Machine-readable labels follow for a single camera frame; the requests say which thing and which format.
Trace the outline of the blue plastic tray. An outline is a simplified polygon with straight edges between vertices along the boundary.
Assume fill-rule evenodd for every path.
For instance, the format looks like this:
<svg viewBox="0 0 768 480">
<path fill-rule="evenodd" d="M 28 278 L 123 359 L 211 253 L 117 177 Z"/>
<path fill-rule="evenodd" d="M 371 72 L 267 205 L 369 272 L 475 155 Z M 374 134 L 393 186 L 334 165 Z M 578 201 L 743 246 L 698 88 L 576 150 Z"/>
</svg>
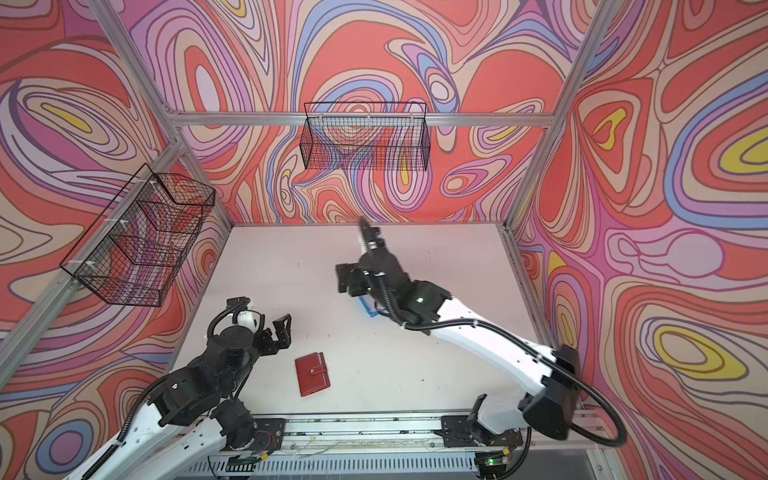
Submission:
<svg viewBox="0 0 768 480">
<path fill-rule="evenodd" d="M 363 297 L 360 297 L 359 300 L 366 314 L 370 318 L 374 318 L 380 315 L 380 307 L 375 299 L 373 299 L 370 296 L 363 296 Z"/>
</svg>

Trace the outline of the red leather card holder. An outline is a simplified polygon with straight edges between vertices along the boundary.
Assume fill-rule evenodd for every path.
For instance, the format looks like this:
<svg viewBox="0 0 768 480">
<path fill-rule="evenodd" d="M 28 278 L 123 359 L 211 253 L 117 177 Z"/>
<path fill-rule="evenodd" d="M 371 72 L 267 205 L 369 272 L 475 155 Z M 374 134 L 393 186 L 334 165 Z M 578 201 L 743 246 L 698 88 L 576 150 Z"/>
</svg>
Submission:
<svg viewBox="0 0 768 480">
<path fill-rule="evenodd" d="M 308 397 L 331 386 L 327 363 L 322 352 L 297 358 L 295 369 L 301 397 Z"/>
</svg>

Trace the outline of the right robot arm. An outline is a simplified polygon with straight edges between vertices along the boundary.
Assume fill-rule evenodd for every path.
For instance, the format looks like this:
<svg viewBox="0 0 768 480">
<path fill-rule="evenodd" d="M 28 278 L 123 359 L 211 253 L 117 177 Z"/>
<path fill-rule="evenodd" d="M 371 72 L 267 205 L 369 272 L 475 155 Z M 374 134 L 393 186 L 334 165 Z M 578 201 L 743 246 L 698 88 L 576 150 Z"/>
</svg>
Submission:
<svg viewBox="0 0 768 480">
<path fill-rule="evenodd" d="M 489 435 L 529 428 L 554 440 L 577 433 L 601 446 L 626 444 L 623 420 L 607 398 L 583 380 L 575 349 L 567 345 L 554 349 L 526 340 L 483 318 L 437 284 L 411 279 L 389 251 L 379 228 L 365 218 L 359 219 L 358 228 L 361 257 L 335 267 L 340 293 L 370 298 L 381 315 L 399 328 L 461 347 L 514 381 L 509 393 L 483 393 L 477 398 L 469 420 L 479 443 Z M 607 414 L 614 436 L 600 436 L 575 423 L 581 394 Z"/>
</svg>

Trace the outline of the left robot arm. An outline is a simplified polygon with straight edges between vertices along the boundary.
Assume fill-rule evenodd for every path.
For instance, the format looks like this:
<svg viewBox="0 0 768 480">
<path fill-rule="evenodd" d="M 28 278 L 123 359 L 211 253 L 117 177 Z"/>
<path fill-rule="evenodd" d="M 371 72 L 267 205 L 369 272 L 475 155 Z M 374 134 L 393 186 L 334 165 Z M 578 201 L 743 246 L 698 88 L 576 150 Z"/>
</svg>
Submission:
<svg viewBox="0 0 768 480">
<path fill-rule="evenodd" d="M 70 478 L 173 479 L 223 450 L 236 452 L 236 465 L 267 460 L 285 423 L 264 425 L 240 396 L 257 360 L 291 343 L 290 315 L 267 322 L 249 298 L 228 299 L 207 326 L 204 351 L 150 383 L 118 432 Z"/>
</svg>

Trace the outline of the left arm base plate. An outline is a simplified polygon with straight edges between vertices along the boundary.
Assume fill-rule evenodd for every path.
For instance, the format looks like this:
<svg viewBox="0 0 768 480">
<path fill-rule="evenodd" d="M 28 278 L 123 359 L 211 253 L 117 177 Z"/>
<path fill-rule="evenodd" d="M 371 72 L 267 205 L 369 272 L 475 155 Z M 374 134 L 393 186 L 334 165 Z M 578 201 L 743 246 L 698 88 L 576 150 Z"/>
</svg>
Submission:
<svg viewBox="0 0 768 480">
<path fill-rule="evenodd" d="M 287 420 L 257 418 L 236 426 L 226 434 L 226 448 L 232 451 L 274 452 L 282 447 Z"/>
</svg>

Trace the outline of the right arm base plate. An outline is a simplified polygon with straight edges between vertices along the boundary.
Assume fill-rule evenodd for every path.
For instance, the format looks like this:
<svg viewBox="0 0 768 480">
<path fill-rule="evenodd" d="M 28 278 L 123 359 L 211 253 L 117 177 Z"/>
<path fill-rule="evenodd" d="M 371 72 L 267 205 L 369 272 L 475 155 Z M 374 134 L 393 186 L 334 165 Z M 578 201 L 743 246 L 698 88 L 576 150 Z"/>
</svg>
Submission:
<svg viewBox="0 0 768 480">
<path fill-rule="evenodd" d="M 442 416 L 440 427 L 433 433 L 439 436 L 448 448 L 505 447 L 514 450 L 525 443 L 520 430 L 506 430 L 495 434 L 468 415 Z"/>
</svg>

